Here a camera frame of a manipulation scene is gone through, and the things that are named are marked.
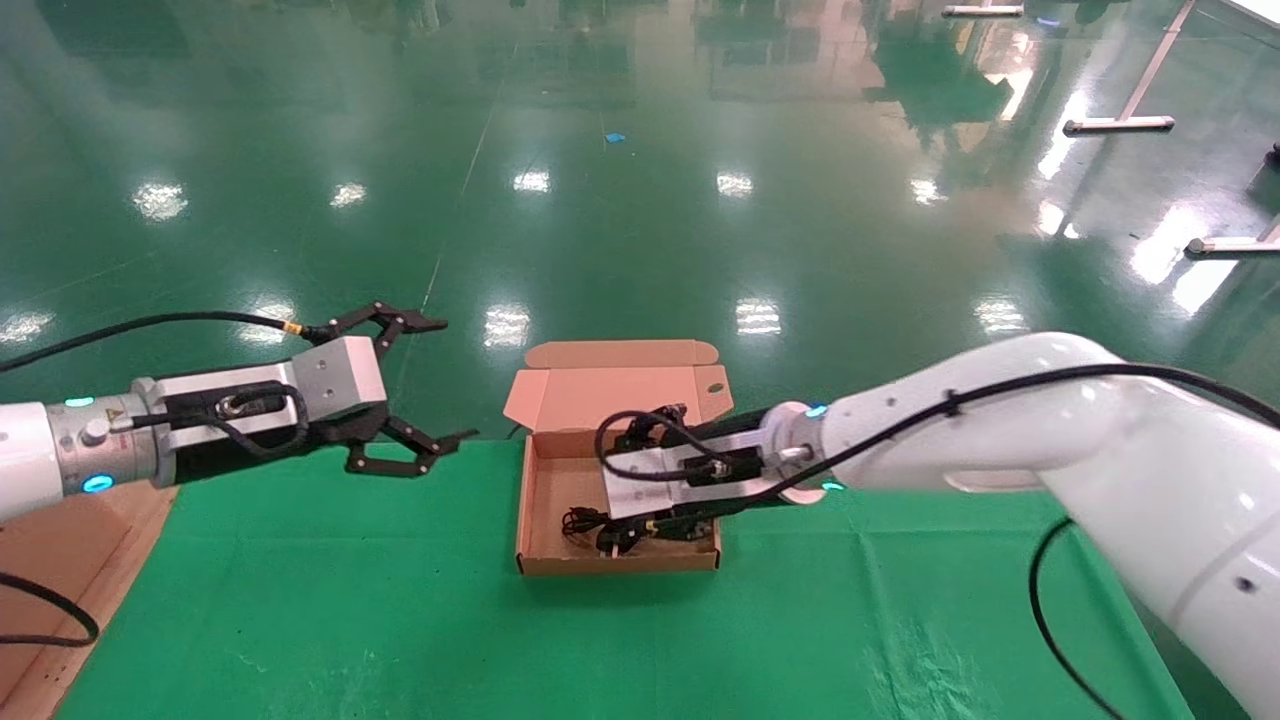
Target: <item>white robotic arm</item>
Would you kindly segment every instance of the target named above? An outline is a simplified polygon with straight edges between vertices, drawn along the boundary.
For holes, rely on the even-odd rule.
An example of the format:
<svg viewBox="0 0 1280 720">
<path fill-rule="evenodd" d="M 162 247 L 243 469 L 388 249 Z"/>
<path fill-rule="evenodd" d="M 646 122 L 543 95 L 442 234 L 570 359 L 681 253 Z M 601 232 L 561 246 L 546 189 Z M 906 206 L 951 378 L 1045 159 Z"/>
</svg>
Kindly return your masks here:
<svg viewBox="0 0 1280 720">
<path fill-rule="evenodd" d="M 346 334 L 365 322 L 381 332 L 372 338 Z M 383 356 L 401 334 L 444 329 L 444 320 L 374 302 L 316 328 L 280 325 L 315 347 L 268 365 L 142 378 L 123 395 L 0 405 L 0 523 L 73 495 L 133 480 L 186 483 L 332 445 L 348 448 L 349 473 L 415 477 L 475 434 L 433 438 L 388 410 Z M 93 334 L 99 340 L 105 333 Z M 87 342 L 82 340 L 61 348 Z M 415 459 L 369 457 L 365 445 L 379 433 L 408 447 Z"/>
<path fill-rule="evenodd" d="M 759 497 L 954 389 L 1116 364 L 1069 334 L 1024 336 L 951 357 L 829 407 L 787 402 L 744 432 L 701 433 L 722 454 L 756 454 L 755 477 L 653 482 L 705 454 L 680 445 L 611 455 L 613 519 L 698 514 Z M 831 469 L 858 489 L 1006 492 L 1047 488 L 1133 592 L 1257 719 L 1280 717 L 1280 430 L 1166 382 L 1101 375 L 959 405 Z M 819 501 L 823 475 L 780 493 Z M 741 506 L 732 506 L 732 510 Z"/>
</svg>

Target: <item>cable connector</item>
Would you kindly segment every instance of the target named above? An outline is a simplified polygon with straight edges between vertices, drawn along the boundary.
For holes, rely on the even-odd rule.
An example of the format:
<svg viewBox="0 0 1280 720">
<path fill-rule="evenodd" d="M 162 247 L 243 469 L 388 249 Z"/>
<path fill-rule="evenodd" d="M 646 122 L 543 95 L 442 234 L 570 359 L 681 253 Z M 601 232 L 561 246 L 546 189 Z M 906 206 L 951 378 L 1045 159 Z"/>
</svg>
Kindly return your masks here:
<svg viewBox="0 0 1280 720">
<path fill-rule="evenodd" d="M 963 415 L 960 411 L 960 393 L 954 388 L 947 389 L 942 393 L 947 400 L 942 404 L 942 416 L 943 418 L 959 418 Z"/>
</svg>

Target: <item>box flap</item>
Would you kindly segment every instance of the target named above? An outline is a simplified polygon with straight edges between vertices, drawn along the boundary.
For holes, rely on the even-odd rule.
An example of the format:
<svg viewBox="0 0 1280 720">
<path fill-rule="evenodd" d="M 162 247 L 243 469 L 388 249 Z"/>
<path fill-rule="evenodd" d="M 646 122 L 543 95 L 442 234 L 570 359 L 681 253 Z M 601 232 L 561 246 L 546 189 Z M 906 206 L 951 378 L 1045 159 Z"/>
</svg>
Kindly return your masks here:
<svg viewBox="0 0 1280 720">
<path fill-rule="evenodd" d="M 696 340 L 544 342 L 525 354 L 530 368 L 660 368 L 717 360 L 716 346 Z"/>
<path fill-rule="evenodd" d="M 539 345 L 526 356 L 532 368 L 516 373 L 503 413 L 534 432 L 582 430 L 618 410 L 684 404 L 686 423 L 705 423 L 733 407 L 724 368 L 708 364 L 718 355 L 692 340 Z"/>
</svg>

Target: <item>brown cardboard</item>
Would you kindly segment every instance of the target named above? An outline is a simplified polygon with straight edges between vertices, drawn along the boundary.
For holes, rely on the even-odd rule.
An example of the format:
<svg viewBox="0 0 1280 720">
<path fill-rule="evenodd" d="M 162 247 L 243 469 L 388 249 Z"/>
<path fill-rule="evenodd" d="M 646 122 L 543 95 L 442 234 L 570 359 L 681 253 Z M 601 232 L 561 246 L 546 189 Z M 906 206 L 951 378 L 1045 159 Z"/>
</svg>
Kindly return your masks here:
<svg viewBox="0 0 1280 720">
<path fill-rule="evenodd" d="M 602 557 L 591 534 L 564 537 L 575 505 L 607 507 L 595 429 L 618 410 L 684 404 L 689 424 L 733 407 L 719 354 L 692 340 L 548 342 L 525 355 L 506 415 L 527 427 L 521 474 L 516 562 L 525 575 L 671 573 L 719 568 L 721 537 L 698 542 L 646 538 L 631 552 Z M 618 430 L 625 425 L 618 423 Z"/>
<path fill-rule="evenodd" d="M 0 525 L 0 569 L 78 600 L 128 530 L 97 496 L 77 496 Z M 56 634 L 61 610 L 0 589 L 0 634 Z M 18 683 L 40 646 L 5 646 L 0 652 L 0 698 Z"/>
</svg>

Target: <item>green cloth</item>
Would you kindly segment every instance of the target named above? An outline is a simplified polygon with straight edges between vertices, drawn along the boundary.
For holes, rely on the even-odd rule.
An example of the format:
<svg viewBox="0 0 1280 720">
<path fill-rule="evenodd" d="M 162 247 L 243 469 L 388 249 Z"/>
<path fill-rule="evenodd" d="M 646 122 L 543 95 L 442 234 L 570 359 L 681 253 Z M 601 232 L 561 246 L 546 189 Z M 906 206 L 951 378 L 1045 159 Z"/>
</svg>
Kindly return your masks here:
<svg viewBox="0 0 1280 720">
<path fill-rule="evenodd" d="M 832 492 L 726 521 L 718 573 L 522 578 L 520 462 L 325 451 L 186 488 L 59 720 L 1103 717 L 1028 609 L 1043 495 Z M 1078 532 L 1044 593 L 1106 698 L 1190 717 Z"/>
</svg>

